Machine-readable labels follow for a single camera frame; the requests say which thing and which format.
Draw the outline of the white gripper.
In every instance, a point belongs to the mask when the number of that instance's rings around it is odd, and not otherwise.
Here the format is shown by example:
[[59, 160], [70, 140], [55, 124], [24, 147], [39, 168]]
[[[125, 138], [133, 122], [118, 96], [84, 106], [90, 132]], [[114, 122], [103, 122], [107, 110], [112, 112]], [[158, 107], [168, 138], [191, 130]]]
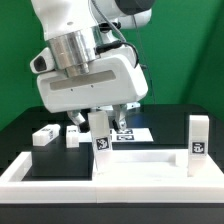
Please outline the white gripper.
[[30, 67], [38, 75], [37, 86], [46, 109], [51, 113], [68, 111], [80, 131], [88, 130], [88, 122], [77, 110], [108, 105], [113, 105], [114, 129], [125, 130], [126, 103], [139, 101], [148, 92], [143, 71], [129, 46], [102, 53], [83, 75], [68, 77], [57, 70], [49, 48], [36, 56]]

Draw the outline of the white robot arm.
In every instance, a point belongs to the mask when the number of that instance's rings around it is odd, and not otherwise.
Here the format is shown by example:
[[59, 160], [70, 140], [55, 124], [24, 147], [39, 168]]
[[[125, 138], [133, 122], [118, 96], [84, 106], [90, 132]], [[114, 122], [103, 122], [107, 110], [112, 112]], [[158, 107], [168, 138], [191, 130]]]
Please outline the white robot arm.
[[155, 0], [31, 0], [47, 47], [30, 63], [45, 107], [67, 112], [81, 131], [83, 109], [110, 106], [125, 129], [127, 105], [148, 91], [138, 52], [120, 33], [147, 24]]

